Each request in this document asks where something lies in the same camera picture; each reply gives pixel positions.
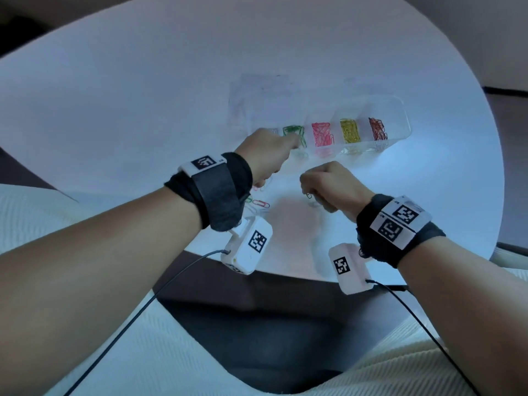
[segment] white table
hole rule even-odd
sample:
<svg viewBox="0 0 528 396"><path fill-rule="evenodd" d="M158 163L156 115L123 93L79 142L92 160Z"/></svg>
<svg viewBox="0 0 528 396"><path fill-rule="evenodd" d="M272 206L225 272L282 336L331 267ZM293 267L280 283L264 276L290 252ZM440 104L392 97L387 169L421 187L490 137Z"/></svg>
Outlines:
<svg viewBox="0 0 528 396"><path fill-rule="evenodd" d="M426 207L462 246L491 255L504 190L492 113L454 46L402 0L116 6L0 60L0 143L65 192L139 196L182 162L241 142L244 133L226 121L229 83L242 73L287 74L307 89L367 84L400 96L411 137L375 158L342 162L375 191ZM296 180L290 172L274 185ZM268 214L279 228L259 269L335 281L325 250L354 242L354 226L299 201ZM285 240L284 220L302 231ZM188 250L218 249L228 237L206 230ZM383 264L369 269L402 280Z"/></svg>

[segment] fist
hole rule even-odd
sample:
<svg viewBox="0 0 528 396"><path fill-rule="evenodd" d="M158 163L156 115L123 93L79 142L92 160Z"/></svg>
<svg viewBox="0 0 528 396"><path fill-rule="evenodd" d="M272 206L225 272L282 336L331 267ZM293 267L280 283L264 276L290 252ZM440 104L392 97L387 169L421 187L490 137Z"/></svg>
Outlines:
<svg viewBox="0 0 528 396"><path fill-rule="evenodd" d="M299 147L300 138L295 133L279 136L267 129L258 129L249 135L234 151L243 157L253 174L253 184L264 186L271 174L281 169L290 150Z"/></svg>
<svg viewBox="0 0 528 396"><path fill-rule="evenodd" d="M337 161L307 170L300 176L300 186L304 194L313 194L327 211L341 210L353 222L374 196Z"/></svg>

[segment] red paper clip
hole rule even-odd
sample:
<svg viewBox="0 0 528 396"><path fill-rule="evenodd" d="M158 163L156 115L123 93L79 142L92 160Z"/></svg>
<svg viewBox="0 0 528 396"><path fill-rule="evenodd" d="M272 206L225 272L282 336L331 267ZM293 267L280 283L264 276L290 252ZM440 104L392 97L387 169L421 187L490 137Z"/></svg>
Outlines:
<svg viewBox="0 0 528 396"><path fill-rule="evenodd" d="M253 200L253 204L259 207L269 208L269 204L266 202L263 202L262 200Z"/></svg>

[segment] black cable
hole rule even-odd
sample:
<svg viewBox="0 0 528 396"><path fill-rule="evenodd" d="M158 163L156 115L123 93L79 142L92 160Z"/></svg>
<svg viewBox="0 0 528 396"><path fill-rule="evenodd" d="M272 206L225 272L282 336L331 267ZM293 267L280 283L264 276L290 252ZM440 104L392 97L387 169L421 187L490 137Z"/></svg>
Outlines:
<svg viewBox="0 0 528 396"><path fill-rule="evenodd" d="M425 332L427 332L427 334L429 335L429 337L432 339L432 341L436 344L436 346L438 346L438 348L440 349L440 351L442 353L444 353L445 355L445 358L447 358L447 360L449 360L449 362L453 365L453 367L455 367L455 369L458 371L458 373L462 376L462 378L466 381L466 383L469 385L469 387L471 388L471 390L477 395L477 396L480 396L480 393L479 391L477 390L477 388L475 387L475 385L472 384L472 382L469 380L469 378L466 377L466 375L462 372L462 370L460 369L459 366L457 366L457 363L455 363L455 361L451 358L451 356L449 354L447 354L447 352L444 350L444 348L442 347L442 345L439 343L438 340L435 339L434 336L432 336L432 333L429 332L429 330L426 328L426 326L422 323L422 321L419 320L419 318L416 316L415 313L413 313L413 310L411 310L409 308L409 306L407 304L405 304L405 302L400 299L398 297L398 295L396 293L394 293L388 286L384 285L384 284L381 284L379 283L378 281L375 281L375 280L372 280L372 279L366 279L365 280L368 284L378 284L380 286L383 286L384 288L386 288L390 293L392 293L392 295L398 299L398 301L407 309L407 311L413 316L413 318L420 324L420 326L423 328L423 330Z"/></svg>
<svg viewBox="0 0 528 396"><path fill-rule="evenodd" d="M81 382L84 380L84 378L86 378L88 376L88 374L90 372L92 372L92 370L97 366L97 364L99 364L99 362L102 360L102 358L109 352L109 350L112 348L112 346L114 346L116 344L116 342L122 337L122 335L127 331L128 328L130 328L130 326L134 323L134 321L141 315L141 313L143 311L146 310L146 308L150 305L150 303L152 303L154 301L154 299L158 296L158 294L160 294L167 286L169 286L173 280L175 280L177 277L179 277L182 273L184 273L185 271L188 270L188 268L190 268L191 266L195 265L195 263L197 263L198 261L200 261L201 259L204 259L206 257L209 257L210 255L213 255L213 254L216 254L216 253L223 253L223 254L229 254L230 252L228 250L216 250L216 251L212 251L210 253L207 253L203 256L201 256L199 259L197 260L194 260L193 262L191 262L189 265L187 265L185 268L183 268L179 273L175 274L175 276L173 276L171 279L168 280L168 282L163 285L161 287L160 290L158 290L154 296L152 296L149 301L147 303L145 303L145 305L137 312L137 314L130 320L130 322L125 325L125 327L121 330L121 332L119 332L117 334L117 336L114 338L114 340L112 340L110 342L110 344L106 347L106 349L99 355L99 357L97 357L97 359L92 363L91 366L88 367L88 369L84 372L84 374L81 375L81 377L79 379L77 379L76 383L74 383L66 393L64 393L64 396L69 396L73 391L75 391L75 389L77 388L77 386L79 386L81 384Z"/></svg>

